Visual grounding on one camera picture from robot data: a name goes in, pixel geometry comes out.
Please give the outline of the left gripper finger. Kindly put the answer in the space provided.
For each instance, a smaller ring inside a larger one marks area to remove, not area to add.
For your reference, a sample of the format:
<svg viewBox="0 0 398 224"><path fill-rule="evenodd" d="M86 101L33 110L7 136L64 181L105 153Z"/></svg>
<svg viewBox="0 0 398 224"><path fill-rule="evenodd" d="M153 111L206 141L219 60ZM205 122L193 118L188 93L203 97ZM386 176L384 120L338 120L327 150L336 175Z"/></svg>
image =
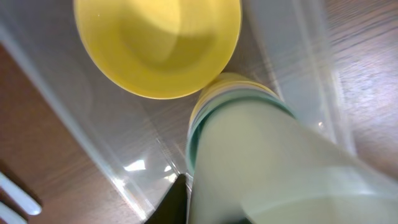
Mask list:
<svg viewBox="0 0 398 224"><path fill-rule="evenodd" d="M180 174L145 224L186 224L188 207L187 177Z"/></svg>

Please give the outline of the green plastic cup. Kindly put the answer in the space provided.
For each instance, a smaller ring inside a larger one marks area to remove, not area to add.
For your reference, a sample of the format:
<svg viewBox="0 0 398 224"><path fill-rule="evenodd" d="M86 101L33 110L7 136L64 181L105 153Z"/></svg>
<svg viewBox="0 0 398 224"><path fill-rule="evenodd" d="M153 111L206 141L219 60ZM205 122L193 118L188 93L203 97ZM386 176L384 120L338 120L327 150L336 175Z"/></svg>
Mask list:
<svg viewBox="0 0 398 224"><path fill-rule="evenodd" d="M276 99L273 96L267 95L265 92L258 90L237 90L230 93L217 96L214 100L211 100L198 114L198 118L194 120L194 123L188 128L187 134L187 145L186 145L186 156L185 161L187 164L188 172L190 175L195 173L195 162L197 157L198 141L201 135L201 131L207 121L207 119L217 110L228 104L237 103L243 100L255 100L270 104L283 113L289 115L293 119L297 119L293 111L280 99Z"/></svg>

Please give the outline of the cream plastic cup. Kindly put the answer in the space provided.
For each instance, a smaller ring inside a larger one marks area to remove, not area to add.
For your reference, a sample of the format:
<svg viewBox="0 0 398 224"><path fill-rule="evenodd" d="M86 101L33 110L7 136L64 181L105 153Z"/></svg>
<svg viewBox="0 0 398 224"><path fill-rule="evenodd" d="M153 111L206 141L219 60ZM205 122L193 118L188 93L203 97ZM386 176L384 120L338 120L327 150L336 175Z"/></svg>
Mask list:
<svg viewBox="0 0 398 224"><path fill-rule="evenodd" d="M213 113L198 142L190 223L396 223L397 182L256 101Z"/></svg>

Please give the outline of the yellow plastic cup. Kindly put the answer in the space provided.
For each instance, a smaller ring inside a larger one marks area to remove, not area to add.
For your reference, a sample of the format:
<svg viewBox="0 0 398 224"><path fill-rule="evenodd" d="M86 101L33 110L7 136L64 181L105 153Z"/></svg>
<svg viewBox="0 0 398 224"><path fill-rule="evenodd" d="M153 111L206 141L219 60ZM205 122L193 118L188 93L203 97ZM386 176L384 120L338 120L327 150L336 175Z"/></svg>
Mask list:
<svg viewBox="0 0 398 224"><path fill-rule="evenodd" d="M206 86L200 93L198 101L193 108L190 116L189 125L194 123L195 118L198 117L200 110L210 101L213 96L224 93L228 90L235 90L238 88L252 88L255 90L265 91L268 95L274 96L279 99L279 96L274 93L270 88L263 84L255 82L247 77L238 73L225 72L221 73L215 80Z"/></svg>

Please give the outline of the yellow plastic bowl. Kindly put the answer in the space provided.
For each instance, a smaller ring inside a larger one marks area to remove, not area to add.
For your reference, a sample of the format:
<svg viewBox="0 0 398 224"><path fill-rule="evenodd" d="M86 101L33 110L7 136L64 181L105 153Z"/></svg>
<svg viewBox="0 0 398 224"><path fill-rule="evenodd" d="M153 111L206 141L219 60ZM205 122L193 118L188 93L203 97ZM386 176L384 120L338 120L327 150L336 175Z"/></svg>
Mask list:
<svg viewBox="0 0 398 224"><path fill-rule="evenodd" d="M75 0L85 50L113 83L157 100L213 81L241 31L240 0Z"/></svg>

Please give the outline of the pink plastic cup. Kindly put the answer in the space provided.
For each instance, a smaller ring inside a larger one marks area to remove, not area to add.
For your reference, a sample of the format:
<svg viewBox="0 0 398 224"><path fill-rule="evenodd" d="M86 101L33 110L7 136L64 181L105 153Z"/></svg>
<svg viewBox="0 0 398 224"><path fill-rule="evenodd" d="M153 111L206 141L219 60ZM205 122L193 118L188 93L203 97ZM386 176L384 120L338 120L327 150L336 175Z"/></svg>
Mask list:
<svg viewBox="0 0 398 224"><path fill-rule="evenodd" d="M222 84L212 85L200 95L195 107L190 116L190 125L194 123L194 120L198 118L199 112L211 101L214 100L217 96L221 96L226 93L230 93L232 91L237 90L258 90L265 92L269 96L273 96L276 99L279 99L279 96L274 93L268 87L254 83L254 82L227 82Z"/></svg>

